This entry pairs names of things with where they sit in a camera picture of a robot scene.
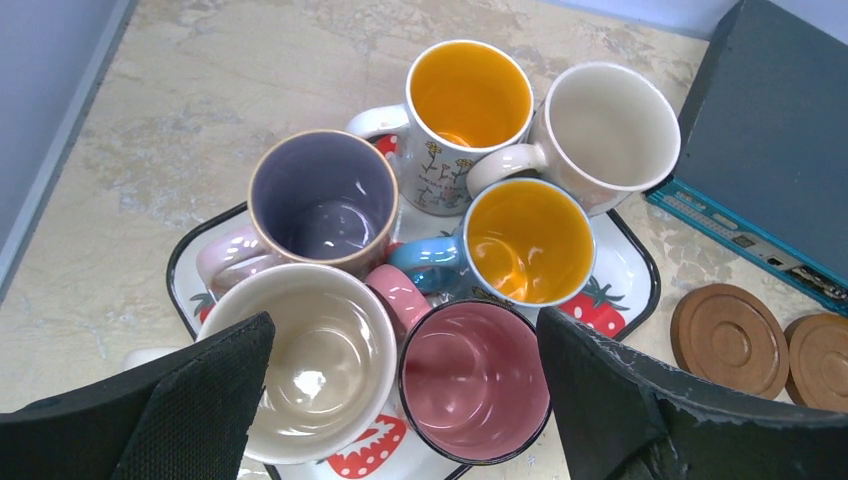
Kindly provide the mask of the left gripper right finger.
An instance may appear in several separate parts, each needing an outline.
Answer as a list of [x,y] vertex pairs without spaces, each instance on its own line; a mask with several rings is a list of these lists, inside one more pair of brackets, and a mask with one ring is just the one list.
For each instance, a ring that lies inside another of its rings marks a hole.
[[658,361],[547,307],[538,344],[574,479],[843,479],[847,417]]

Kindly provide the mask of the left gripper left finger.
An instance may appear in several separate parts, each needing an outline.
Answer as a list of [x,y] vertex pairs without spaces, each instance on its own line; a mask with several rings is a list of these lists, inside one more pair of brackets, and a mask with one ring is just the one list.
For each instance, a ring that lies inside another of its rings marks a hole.
[[234,479],[275,327],[266,313],[1,416],[4,479]]

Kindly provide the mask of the wooden coaster five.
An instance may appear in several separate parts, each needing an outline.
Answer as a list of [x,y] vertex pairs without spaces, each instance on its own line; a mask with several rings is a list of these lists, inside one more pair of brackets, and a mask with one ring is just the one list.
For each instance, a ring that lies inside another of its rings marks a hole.
[[726,283],[687,293],[671,318],[678,366],[698,377],[768,400],[784,389],[789,347],[774,314],[759,298]]

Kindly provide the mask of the wooden coaster one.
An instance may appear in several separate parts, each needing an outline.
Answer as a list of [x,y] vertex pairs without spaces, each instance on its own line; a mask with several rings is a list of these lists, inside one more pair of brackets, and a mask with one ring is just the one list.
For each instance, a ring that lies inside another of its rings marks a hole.
[[847,319],[819,313],[785,330],[790,372],[786,390],[797,405],[847,412]]

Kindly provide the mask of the cream white mug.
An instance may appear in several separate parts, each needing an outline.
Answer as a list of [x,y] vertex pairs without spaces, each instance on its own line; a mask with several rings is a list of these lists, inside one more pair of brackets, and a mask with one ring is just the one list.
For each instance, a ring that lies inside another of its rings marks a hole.
[[652,82],[618,64],[581,63],[553,82],[526,141],[479,160],[466,184],[478,196],[533,170],[596,216],[664,180],[680,148],[675,111]]

